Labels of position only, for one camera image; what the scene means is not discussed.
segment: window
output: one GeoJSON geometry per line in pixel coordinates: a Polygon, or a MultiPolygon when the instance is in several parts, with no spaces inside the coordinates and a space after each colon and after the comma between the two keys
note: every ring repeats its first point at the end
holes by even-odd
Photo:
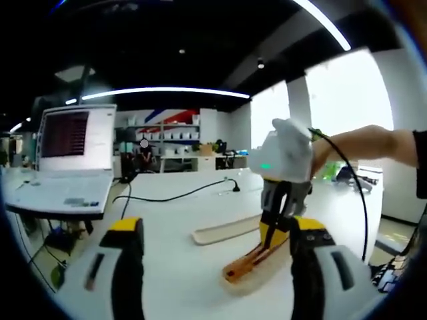
{"type": "Polygon", "coordinates": [[[258,93],[251,102],[251,147],[262,145],[267,134],[274,130],[275,118],[290,117],[288,87],[285,81],[258,93]]]}
{"type": "Polygon", "coordinates": [[[366,125],[393,130],[386,86],[369,50],[321,63],[306,74],[314,128],[327,135],[366,125]]]}

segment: laptop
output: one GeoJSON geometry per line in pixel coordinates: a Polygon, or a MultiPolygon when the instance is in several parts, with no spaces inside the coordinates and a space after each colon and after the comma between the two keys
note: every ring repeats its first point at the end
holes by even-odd
{"type": "Polygon", "coordinates": [[[44,110],[36,171],[7,197],[8,209],[46,219],[102,219],[113,181],[115,112],[115,105],[44,110]]]}

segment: black sleeve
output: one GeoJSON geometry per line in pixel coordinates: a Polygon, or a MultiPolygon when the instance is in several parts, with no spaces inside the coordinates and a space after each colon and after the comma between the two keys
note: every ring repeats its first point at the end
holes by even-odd
{"type": "Polygon", "coordinates": [[[141,153],[142,153],[145,157],[147,157],[147,156],[148,156],[148,153],[153,154],[153,148],[152,148],[152,146],[151,146],[151,145],[148,145],[146,148],[141,147],[141,153]]]}
{"type": "Polygon", "coordinates": [[[414,131],[418,169],[416,171],[416,196],[427,199],[427,131],[414,131]]]}

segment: laptop screen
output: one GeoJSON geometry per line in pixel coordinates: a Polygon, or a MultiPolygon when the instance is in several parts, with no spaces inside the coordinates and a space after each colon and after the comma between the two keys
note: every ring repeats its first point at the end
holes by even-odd
{"type": "Polygon", "coordinates": [[[111,169],[115,105],[44,111],[37,145],[40,171],[111,169]]]}
{"type": "Polygon", "coordinates": [[[84,155],[88,117],[88,111],[46,116],[41,138],[41,156],[84,155]]]}

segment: white desk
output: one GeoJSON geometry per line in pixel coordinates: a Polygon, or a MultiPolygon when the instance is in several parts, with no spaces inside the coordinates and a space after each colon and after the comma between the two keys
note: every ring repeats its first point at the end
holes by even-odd
{"type": "MultiPolygon", "coordinates": [[[[224,175],[236,179],[241,192],[231,192],[234,184],[229,182],[167,203],[129,202],[125,216],[142,217],[144,224],[142,297],[146,319],[259,320],[266,316],[290,319],[294,303],[290,258],[261,289],[247,297],[232,297],[218,284],[221,270],[259,243],[258,232],[205,247],[195,245],[190,236],[196,229],[259,214],[263,182],[260,176],[247,169],[138,175],[132,182],[132,195],[154,199],[172,197],[218,181],[224,175]]],[[[104,216],[102,226],[91,236],[95,242],[120,218],[125,201],[117,200],[111,214],[104,216]]],[[[359,194],[346,185],[314,181],[313,193],[306,198],[306,203],[306,217],[321,221],[338,245],[346,245],[361,257],[364,213],[359,194]]],[[[366,195],[366,204],[369,259],[380,223],[381,183],[366,195]]],[[[89,319],[92,313],[81,308],[78,295],[63,298],[80,314],[80,319],[89,319]]]]}
{"type": "Polygon", "coordinates": [[[243,159],[244,164],[241,167],[247,167],[246,157],[247,155],[235,155],[235,156],[225,156],[215,154],[212,156],[201,156],[198,154],[185,154],[185,155],[162,155],[160,157],[160,173],[165,172],[165,162],[167,159],[192,159],[195,161],[193,165],[196,166],[195,171],[214,171],[215,170],[215,162],[217,158],[235,158],[235,159],[243,159]]]}

